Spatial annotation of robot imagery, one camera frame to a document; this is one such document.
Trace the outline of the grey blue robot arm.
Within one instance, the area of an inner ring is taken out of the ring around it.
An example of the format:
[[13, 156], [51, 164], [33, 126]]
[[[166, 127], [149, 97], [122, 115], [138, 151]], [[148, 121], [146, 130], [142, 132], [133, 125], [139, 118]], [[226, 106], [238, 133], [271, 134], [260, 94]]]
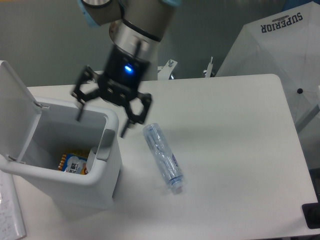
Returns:
[[120, 136], [135, 124], [144, 124], [152, 104], [140, 83], [163, 39], [179, 0], [80, 0], [89, 26], [117, 22], [113, 47], [101, 74], [85, 66], [71, 95], [79, 103], [80, 121], [87, 102], [96, 98], [123, 107], [127, 121]]

